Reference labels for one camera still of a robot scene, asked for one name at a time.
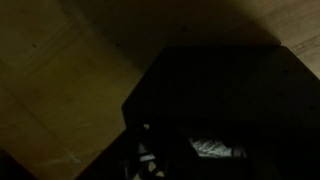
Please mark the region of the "white knitted towel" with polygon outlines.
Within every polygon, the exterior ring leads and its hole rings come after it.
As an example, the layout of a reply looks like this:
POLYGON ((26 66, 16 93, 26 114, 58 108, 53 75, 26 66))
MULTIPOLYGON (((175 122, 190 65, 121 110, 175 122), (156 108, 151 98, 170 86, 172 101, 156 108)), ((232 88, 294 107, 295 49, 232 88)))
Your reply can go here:
POLYGON ((232 149, 219 140, 190 138, 189 142, 200 157, 226 158, 232 156, 232 149))

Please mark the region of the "black perforated box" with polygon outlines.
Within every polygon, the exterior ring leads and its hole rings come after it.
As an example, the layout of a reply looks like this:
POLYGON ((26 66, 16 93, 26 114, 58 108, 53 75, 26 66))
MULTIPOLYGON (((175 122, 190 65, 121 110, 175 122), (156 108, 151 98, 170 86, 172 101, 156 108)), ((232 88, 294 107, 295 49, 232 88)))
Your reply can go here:
POLYGON ((173 47, 122 106, 167 180, 320 180, 320 80, 286 47, 173 47), (226 158, 189 139, 219 140, 226 158))

